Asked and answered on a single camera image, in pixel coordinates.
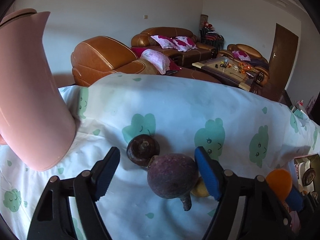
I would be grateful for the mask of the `pink kettle jug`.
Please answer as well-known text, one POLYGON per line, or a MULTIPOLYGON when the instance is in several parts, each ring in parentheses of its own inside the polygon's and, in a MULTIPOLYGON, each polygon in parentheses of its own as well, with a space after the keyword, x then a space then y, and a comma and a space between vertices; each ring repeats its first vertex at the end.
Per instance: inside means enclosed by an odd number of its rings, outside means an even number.
POLYGON ((36 171, 61 161, 76 132, 44 52, 49 15, 22 9, 1 21, 1 144, 36 171))

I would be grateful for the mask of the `dark mangosteen on cloth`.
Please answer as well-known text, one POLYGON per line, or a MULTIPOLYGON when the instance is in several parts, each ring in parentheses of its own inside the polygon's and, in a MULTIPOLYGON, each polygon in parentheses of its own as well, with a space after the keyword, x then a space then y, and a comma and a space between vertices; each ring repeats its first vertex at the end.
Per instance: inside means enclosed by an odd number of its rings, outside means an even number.
POLYGON ((127 157, 136 165, 147 167, 153 156, 160 154, 157 140, 147 134, 134 137, 126 149, 127 157))

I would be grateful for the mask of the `dark mangosteen in tray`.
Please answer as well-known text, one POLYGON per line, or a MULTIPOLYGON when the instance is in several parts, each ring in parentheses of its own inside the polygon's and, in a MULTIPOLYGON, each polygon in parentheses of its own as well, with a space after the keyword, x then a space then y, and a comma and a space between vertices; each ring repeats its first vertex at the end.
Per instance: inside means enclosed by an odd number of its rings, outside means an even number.
POLYGON ((316 171, 314 168, 307 169, 302 176, 303 186, 309 186, 316 177, 316 171))

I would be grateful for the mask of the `metal tray with paper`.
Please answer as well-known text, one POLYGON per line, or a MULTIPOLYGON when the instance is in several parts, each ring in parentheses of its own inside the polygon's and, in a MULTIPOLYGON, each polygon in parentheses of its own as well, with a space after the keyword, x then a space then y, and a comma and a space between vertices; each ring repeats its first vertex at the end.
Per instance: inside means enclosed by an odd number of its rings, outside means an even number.
POLYGON ((295 186, 300 192, 304 193, 317 193, 319 195, 319 154, 306 155, 303 157, 295 158, 293 160, 295 172, 294 179, 296 179, 295 186), (303 186, 302 176, 304 172, 314 168, 316 171, 316 177, 309 186, 303 186))

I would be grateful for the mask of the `light pink pillow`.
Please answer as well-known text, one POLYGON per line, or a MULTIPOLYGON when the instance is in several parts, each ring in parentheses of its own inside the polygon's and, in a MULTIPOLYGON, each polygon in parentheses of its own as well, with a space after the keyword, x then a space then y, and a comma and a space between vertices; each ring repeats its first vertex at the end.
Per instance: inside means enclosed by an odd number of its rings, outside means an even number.
POLYGON ((142 52, 140 58, 153 64, 161 75, 170 70, 170 59, 159 51, 146 49, 142 52))

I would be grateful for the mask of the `small orange tangerine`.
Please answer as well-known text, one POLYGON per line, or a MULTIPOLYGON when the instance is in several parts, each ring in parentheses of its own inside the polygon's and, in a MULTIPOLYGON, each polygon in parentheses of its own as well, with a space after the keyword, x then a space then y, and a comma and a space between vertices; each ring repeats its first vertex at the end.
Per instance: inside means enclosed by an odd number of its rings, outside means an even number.
POLYGON ((282 168, 275 169, 266 176, 266 182, 278 199, 281 202, 285 202, 285 199, 292 190, 293 181, 291 174, 282 168))

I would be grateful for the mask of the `brown leather long sofa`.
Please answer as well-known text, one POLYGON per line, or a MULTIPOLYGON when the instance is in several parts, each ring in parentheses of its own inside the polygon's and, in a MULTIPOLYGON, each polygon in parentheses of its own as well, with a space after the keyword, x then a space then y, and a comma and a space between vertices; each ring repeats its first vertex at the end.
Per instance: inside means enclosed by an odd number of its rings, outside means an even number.
POLYGON ((146 29, 132 38, 131 46, 159 51, 181 67, 212 59, 217 52, 214 46, 199 42, 188 29, 174 27, 146 29))

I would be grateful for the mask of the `stacked dark chairs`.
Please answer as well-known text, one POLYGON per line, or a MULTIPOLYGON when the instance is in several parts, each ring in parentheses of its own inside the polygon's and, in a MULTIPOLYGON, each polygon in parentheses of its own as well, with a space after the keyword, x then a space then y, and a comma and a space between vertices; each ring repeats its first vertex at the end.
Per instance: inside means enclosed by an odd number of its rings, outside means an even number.
POLYGON ((202 43, 213 46, 217 50, 223 49, 224 38, 214 30, 213 26, 210 23, 203 23, 203 26, 200 29, 200 37, 202 43))

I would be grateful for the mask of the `large purple passion fruit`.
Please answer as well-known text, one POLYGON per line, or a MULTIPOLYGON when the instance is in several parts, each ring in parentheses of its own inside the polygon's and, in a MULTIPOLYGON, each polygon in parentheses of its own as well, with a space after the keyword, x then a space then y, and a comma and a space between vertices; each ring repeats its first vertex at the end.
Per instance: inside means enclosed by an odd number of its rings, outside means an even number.
POLYGON ((192 207, 190 192, 198 177, 196 162, 185 154, 156 155, 148 165, 147 181, 150 189, 161 198, 180 199, 184 211, 192 207))

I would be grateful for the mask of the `wooden coffee table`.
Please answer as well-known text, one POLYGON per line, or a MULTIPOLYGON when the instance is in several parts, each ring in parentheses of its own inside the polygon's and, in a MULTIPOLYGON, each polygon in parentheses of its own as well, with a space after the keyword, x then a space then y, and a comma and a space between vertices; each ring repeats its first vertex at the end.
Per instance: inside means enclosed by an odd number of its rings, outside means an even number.
POLYGON ((219 57, 195 62, 193 67, 223 79, 225 83, 250 91, 258 77, 258 72, 247 63, 238 63, 227 57, 219 57))

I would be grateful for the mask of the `pink white sofa cushion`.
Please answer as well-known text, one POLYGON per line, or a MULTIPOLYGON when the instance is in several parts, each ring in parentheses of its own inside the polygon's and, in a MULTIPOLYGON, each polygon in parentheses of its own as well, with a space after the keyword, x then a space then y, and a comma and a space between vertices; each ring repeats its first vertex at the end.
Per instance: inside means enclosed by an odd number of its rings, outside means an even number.
POLYGON ((179 52, 188 52, 190 50, 197 49, 193 39, 187 36, 170 38, 163 35, 152 35, 151 38, 163 49, 174 49, 179 52))

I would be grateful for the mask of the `brown wooden door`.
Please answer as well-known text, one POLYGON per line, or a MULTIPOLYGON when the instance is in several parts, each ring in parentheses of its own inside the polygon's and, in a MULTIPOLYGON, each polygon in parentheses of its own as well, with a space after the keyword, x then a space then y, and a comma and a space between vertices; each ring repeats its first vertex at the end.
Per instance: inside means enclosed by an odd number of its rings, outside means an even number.
POLYGON ((296 58, 299 37, 282 25, 276 24, 269 64, 270 77, 263 87, 266 98, 291 106, 285 90, 296 58))

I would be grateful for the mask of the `white cloud pattern tablecloth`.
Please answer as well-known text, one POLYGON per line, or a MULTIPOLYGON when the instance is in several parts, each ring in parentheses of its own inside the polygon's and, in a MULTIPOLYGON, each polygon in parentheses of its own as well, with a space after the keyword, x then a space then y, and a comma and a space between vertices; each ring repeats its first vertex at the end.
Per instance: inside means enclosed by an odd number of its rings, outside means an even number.
POLYGON ((33 171, 1 147, 1 214, 17 238, 26 239, 42 191, 52 176, 89 170, 113 146, 120 164, 97 203, 113 239, 201 239, 217 207, 212 197, 155 195, 147 171, 126 156, 129 141, 153 136, 161 154, 193 156, 198 146, 242 177, 267 175, 297 156, 319 152, 319 126, 304 114, 241 89, 180 77, 112 74, 90 87, 59 92, 79 123, 71 148, 53 168, 33 171))

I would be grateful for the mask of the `small yellow longan fruit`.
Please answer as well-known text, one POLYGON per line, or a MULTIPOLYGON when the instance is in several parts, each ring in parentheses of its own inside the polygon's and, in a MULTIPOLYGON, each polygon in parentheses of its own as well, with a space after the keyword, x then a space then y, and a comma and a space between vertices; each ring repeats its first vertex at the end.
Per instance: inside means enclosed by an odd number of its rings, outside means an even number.
POLYGON ((201 197, 201 198, 208 197, 210 195, 202 177, 198 178, 197 183, 195 184, 195 186, 191 190, 191 193, 195 197, 201 197))

